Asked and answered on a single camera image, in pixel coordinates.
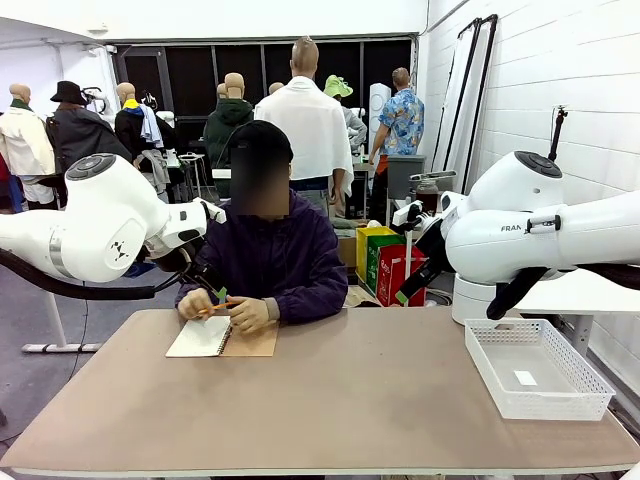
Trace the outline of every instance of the mannequin head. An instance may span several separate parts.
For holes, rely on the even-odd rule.
[[[218,98],[227,98],[227,86],[224,83],[219,84],[216,91],[218,92]]]
[[[396,68],[391,74],[391,78],[393,78],[393,86],[396,87],[396,90],[409,88],[410,77],[406,68]]]
[[[31,89],[21,83],[14,83],[9,87],[9,93],[16,100],[22,100],[27,105],[31,101]]]
[[[239,73],[227,73],[224,76],[227,98],[244,97],[244,78]]]
[[[293,44],[291,51],[291,74],[294,77],[307,77],[313,79],[313,76],[318,69],[318,47],[316,43],[311,40],[311,37],[300,37]]]
[[[269,85],[269,95],[273,95],[275,92],[280,90],[282,87],[284,87],[284,83],[282,83],[282,82],[272,83],[271,85]]]
[[[116,87],[116,93],[120,99],[120,103],[124,104],[129,99],[136,98],[136,88],[127,82],[121,83]]]

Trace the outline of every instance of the white shirt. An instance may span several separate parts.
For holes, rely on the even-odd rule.
[[[44,123],[31,110],[11,107],[0,117],[0,154],[14,175],[52,175],[56,170]]]
[[[256,105],[254,118],[280,128],[293,150],[291,180],[329,177],[345,171],[341,191],[351,196],[353,160],[340,102],[325,95],[307,77],[291,81]]]

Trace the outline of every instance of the white card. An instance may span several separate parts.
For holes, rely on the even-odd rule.
[[[514,370],[513,373],[515,373],[516,377],[518,377],[520,385],[538,385],[538,382],[536,382],[535,378],[533,378],[533,375],[531,375],[531,372],[529,372],[528,370]]]

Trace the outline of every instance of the pencil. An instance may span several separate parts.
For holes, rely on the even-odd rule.
[[[214,305],[213,307],[209,308],[209,310],[207,310],[206,308],[200,310],[198,312],[198,315],[206,315],[207,313],[211,313],[211,310],[217,310],[219,308],[228,307],[229,305],[236,305],[236,304],[232,302],[225,302],[225,303],[221,303],[220,305]]]

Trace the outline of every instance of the black hat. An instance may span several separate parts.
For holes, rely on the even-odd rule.
[[[58,82],[58,91],[51,97],[52,102],[67,102],[75,105],[87,105],[89,102],[82,96],[80,86],[76,83],[62,80]]]
[[[293,151],[285,133],[273,123],[264,120],[251,120],[235,131],[227,142],[228,149],[249,149],[258,153],[255,161],[291,163]]]

